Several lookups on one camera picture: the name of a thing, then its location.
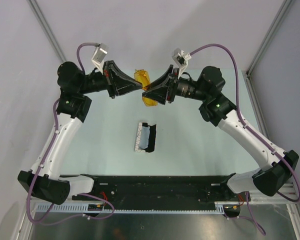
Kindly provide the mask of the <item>blue cleaning cloth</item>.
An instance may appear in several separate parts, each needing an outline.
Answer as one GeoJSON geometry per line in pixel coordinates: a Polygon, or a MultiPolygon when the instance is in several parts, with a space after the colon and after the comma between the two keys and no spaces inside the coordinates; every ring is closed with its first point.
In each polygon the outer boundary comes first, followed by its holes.
{"type": "Polygon", "coordinates": [[[146,149],[149,145],[150,127],[143,126],[140,133],[139,149],[146,149]]]}

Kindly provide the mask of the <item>white geometric glasses case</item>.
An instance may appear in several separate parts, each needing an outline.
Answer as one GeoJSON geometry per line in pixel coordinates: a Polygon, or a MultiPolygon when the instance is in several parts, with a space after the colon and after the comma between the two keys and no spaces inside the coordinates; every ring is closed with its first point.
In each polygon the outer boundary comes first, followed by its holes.
{"type": "Polygon", "coordinates": [[[155,151],[157,125],[139,122],[137,126],[134,151],[136,153],[152,153],[155,151]]]}

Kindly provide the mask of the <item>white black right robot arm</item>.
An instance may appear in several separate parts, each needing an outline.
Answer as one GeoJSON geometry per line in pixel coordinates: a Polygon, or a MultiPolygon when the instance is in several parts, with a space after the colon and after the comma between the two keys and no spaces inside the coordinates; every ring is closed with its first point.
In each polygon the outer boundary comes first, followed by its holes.
{"type": "Polygon", "coordinates": [[[214,66],[206,66],[198,80],[183,78],[178,68],[170,66],[142,95],[162,105],[172,103],[176,96],[201,101],[202,118],[237,141],[258,165],[253,171],[230,174],[221,183],[221,196],[232,201],[239,193],[258,190],[272,197],[292,177],[290,169],[295,169],[299,155],[276,146],[239,117],[237,106],[222,94],[225,83],[221,70],[214,66]]]}

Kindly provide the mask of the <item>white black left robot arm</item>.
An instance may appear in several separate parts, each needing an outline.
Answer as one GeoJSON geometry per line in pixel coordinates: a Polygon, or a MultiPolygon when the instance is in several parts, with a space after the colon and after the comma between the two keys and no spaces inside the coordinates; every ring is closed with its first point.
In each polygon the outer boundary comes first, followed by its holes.
{"type": "Polygon", "coordinates": [[[111,98],[140,90],[143,85],[122,72],[109,60],[85,74],[75,63],[66,61],[57,69],[60,97],[53,105],[54,125],[38,159],[28,171],[20,171],[17,180],[27,191],[26,203],[35,197],[55,205],[69,197],[84,194],[95,200],[101,188],[92,176],[81,174],[61,177],[68,148],[84,123],[92,100],[89,93],[107,91],[111,98]]]}

